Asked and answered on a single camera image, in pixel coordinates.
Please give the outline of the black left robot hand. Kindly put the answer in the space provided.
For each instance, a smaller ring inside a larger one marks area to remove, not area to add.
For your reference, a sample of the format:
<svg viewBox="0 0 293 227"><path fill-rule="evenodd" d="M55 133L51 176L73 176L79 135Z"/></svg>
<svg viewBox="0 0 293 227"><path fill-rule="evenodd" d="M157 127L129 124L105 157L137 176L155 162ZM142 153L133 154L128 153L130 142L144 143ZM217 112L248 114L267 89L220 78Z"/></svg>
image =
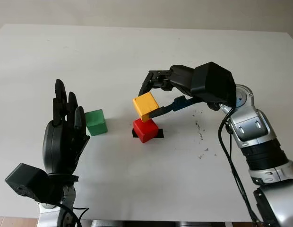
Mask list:
<svg viewBox="0 0 293 227"><path fill-rule="evenodd" d="M55 82L53 119L47 124L43 140L43 164L49 175L73 175L90 136L86 134L86 116L73 92L66 93L64 83Z"/></svg>

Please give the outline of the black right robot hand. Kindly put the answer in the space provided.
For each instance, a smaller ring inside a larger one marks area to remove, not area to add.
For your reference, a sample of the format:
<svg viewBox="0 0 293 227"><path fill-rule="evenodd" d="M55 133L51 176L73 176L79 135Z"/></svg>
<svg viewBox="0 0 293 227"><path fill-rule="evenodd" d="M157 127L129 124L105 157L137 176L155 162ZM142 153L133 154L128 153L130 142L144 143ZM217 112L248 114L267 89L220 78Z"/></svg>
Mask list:
<svg viewBox="0 0 293 227"><path fill-rule="evenodd" d="M178 111L190 105L201 103L202 100L191 94L190 87L194 69L183 65L173 65L169 70L150 70L139 91L139 96L151 89L160 88L163 91L172 91L173 88L183 93L168 105L150 112L149 117L154 118L170 111Z"/></svg>

